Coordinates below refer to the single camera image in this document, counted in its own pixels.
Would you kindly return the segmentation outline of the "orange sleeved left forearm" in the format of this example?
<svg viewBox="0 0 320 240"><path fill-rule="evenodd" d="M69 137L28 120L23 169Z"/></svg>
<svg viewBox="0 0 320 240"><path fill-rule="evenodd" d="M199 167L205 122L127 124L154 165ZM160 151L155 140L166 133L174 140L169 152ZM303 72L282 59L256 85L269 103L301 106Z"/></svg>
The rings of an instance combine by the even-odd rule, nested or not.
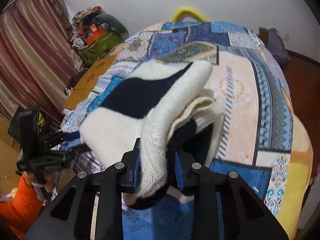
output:
<svg viewBox="0 0 320 240"><path fill-rule="evenodd" d="M38 199L35 189L25 176L21 176L15 197L10 202L1 203L1 222L4 222L18 239L24 239L42 207L43 201Z"/></svg>

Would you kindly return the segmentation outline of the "person's left hand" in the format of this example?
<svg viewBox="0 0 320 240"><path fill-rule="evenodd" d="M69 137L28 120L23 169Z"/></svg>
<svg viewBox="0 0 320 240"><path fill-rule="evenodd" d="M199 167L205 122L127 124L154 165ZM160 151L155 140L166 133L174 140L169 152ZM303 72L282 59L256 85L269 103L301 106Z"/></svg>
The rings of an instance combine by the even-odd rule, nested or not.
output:
<svg viewBox="0 0 320 240"><path fill-rule="evenodd" d="M36 182L36 177L33 174L33 172L24 171L23 177L25 178L25 181L27 182L27 184L29 184L30 186L31 185L34 186L37 184L42 185L44 186L47 192L52 192L55 187L55 172L46 172L44 174L44 181L46 183Z"/></svg>

